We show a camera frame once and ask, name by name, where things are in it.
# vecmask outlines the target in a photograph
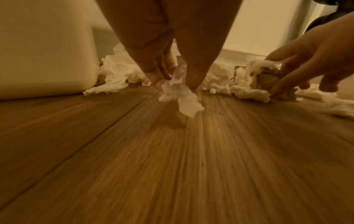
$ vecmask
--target hand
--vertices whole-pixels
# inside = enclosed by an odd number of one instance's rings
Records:
[[[175,38],[194,91],[219,55],[242,0],[97,0],[124,45],[155,87],[170,79]]]
[[[295,86],[308,88],[308,81],[320,75],[321,91],[338,91],[339,82],[354,73],[354,13],[313,28],[266,60],[283,61],[273,96]]]

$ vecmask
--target wooden floor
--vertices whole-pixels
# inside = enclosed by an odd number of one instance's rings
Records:
[[[0,223],[354,223],[354,121],[207,93],[190,119],[158,97],[0,101]]]

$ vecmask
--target wood grain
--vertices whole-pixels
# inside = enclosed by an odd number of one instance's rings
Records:
[[[6,129],[0,131],[0,208],[154,91],[135,87],[105,97],[80,95],[1,102],[4,122],[0,123]]]

